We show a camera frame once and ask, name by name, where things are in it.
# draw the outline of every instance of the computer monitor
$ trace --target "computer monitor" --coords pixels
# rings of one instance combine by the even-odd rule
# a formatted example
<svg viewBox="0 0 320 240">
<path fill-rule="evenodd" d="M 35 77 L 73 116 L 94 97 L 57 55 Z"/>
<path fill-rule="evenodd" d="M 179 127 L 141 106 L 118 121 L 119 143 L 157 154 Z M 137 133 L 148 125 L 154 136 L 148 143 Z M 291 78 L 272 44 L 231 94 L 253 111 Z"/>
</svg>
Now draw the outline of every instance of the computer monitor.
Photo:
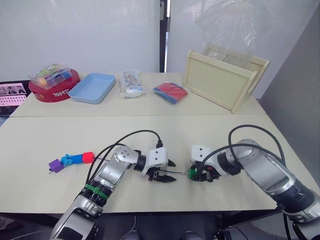
<svg viewBox="0 0 320 240">
<path fill-rule="evenodd" d="M 0 82 L 0 117 L 8 117 L 31 93 L 29 80 Z"/>
</svg>

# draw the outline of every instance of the table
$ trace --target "table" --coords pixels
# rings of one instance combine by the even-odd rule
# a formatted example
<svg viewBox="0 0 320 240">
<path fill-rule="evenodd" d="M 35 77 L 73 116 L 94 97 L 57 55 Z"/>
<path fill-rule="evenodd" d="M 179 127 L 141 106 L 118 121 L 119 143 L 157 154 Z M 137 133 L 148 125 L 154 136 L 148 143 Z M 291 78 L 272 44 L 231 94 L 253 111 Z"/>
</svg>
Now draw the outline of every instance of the table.
<svg viewBox="0 0 320 240">
<path fill-rule="evenodd" d="M 182 84 L 180 73 L 142 73 L 141 80 L 146 95 L 124 99 L 120 96 L 119 83 L 108 93 L 100 104 L 89 104 L 67 99 L 61 102 L 41 102 L 30 94 L 12 117 L 32 116 L 172 116 L 172 115 L 231 115 L 231 112 L 211 101 L 190 93 L 177 105 L 166 102 L 152 92 L 163 82 Z M 254 97 L 243 104 L 236 114 L 265 114 Z"/>
<path fill-rule="evenodd" d="M 200 116 L 65 116 L 11 117 L 1 127 L 0 212 L 63 213 L 85 184 L 89 165 L 67 167 L 48 174 L 48 162 L 68 154 L 98 152 L 125 134 L 139 129 L 157 131 L 177 171 L 190 166 L 191 145 L 219 148 L 227 134 L 240 124 L 256 124 L 270 130 L 282 144 L 288 168 L 310 189 L 320 193 L 315 181 L 285 138 L 265 114 Z M 253 138 L 277 153 L 272 139 L 255 129 L 234 133 L 234 141 Z M 141 133 L 124 141 L 146 152 L 155 147 L 152 134 Z M 150 182 L 139 172 L 128 170 L 104 211 L 235 211 L 274 209 L 275 202 L 242 172 L 213 183 L 193 182 L 177 175 L 176 182 Z"/>
<path fill-rule="evenodd" d="M 31 94 L 0 128 L 0 212 L 61 214 L 85 184 L 89 165 L 76 164 L 49 174 L 48 163 L 70 155 L 93 151 L 140 129 L 157 131 L 176 167 L 187 172 L 193 144 L 219 148 L 228 144 L 229 131 L 241 124 L 254 124 L 271 131 L 282 144 L 287 167 L 308 188 L 320 190 L 259 103 L 252 97 L 231 114 L 196 94 L 190 93 L 170 105 L 151 93 L 165 81 L 181 83 L 177 73 L 144 73 L 146 96 L 120 98 L 114 87 L 97 105 L 71 99 L 57 103 L 37 101 Z M 233 141 L 251 138 L 278 153 L 273 140 L 257 129 L 240 129 Z M 146 153 L 155 148 L 152 134 L 140 133 L 124 141 Z M 193 182 L 186 175 L 171 174 L 176 182 L 148 181 L 147 176 L 128 170 L 104 207 L 105 213 L 150 213 L 191 211 L 272 210 L 276 203 L 242 172 L 221 177 L 213 183 Z"/>
</svg>

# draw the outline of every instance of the robotic arm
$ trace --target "robotic arm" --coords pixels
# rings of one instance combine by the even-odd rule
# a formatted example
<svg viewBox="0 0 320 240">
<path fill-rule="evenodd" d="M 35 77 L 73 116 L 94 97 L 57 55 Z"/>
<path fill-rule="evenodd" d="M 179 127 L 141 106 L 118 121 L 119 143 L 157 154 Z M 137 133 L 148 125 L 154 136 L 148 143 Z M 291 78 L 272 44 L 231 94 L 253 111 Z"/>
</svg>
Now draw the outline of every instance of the robotic arm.
<svg viewBox="0 0 320 240">
<path fill-rule="evenodd" d="M 255 141 L 244 139 L 238 144 L 259 146 Z M 273 156 L 250 146 L 230 148 L 213 155 L 205 163 L 201 174 L 196 174 L 203 159 L 213 150 L 209 147 L 193 145 L 189 178 L 194 181 L 212 182 L 221 176 L 239 174 L 244 169 L 267 195 L 277 202 L 283 213 L 293 221 L 293 228 L 302 240 L 320 237 L 320 198 L 304 186 L 295 175 Z"/>
<path fill-rule="evenodd" d="M 68 210 L 54 226 L 50 239 L 61 240 L 91 240 L 98 232 L 95 220 L 103 212 L 108 198 L 115 191 L 126 169 L 133 169 L 142 175 L 149 175 L 149 181 L 169 183 L 176 179 L 159 175 L 158 170 L 163 166 L 176 165 L 168 159 L 164 147 L 159 147 L 141 155 L 138 150 L 127 146 L 119 146 L 114 151 L 111 160 L 105 163 L 93 180 L 84 186 Z"/>
</svg>

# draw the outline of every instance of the black pole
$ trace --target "black pole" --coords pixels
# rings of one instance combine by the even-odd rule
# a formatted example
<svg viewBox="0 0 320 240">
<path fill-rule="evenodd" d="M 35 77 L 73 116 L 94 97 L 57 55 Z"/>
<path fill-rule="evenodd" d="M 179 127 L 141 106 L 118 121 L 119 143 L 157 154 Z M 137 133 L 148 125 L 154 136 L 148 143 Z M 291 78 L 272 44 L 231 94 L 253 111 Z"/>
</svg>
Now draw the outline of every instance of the black pole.
<svg viewBox="0 0 320 240">
<path fill-rule="evenodd" d="M 165 72 L 166 33 L 168 28 L 167 0 L 160 0 L 160 32 L 159 32 L 159 72 Z"/>
</svg>

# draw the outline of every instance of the plastic bag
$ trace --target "plastic bag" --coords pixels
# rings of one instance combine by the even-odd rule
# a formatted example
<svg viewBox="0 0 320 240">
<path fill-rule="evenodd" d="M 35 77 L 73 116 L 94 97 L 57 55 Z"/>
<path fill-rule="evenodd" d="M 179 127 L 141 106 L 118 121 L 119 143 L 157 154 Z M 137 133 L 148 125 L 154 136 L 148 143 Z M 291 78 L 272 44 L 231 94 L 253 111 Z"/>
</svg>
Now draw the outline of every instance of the plastic bag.
<svg viewBox="0 0 320 240">
<path fill-rule="evenodd" d="M 153 89 L 153 92 L 167 100 L 169 103 L 177 104 L 188 95 L 186 88 L 173 82 L 164 82 Z"/>
<path fill-rule="evenodd" d="M 272 16 L 258 0 L 222 0 L 205 11 L 195 23 L 203 30 L 206 44 L 225 52 L 235 50 L 252 55 L 256 40 L 272 25 Z M 206 52 L 208 57 L 223 61 L 225 54 Z"/>
<path fill-rule="evenodd" d="M 119 77 L 120 95 L 123 98 L 137 98 L 145 94 L 145 89 L 137 70 L 121 72 Z"/>
</svg>

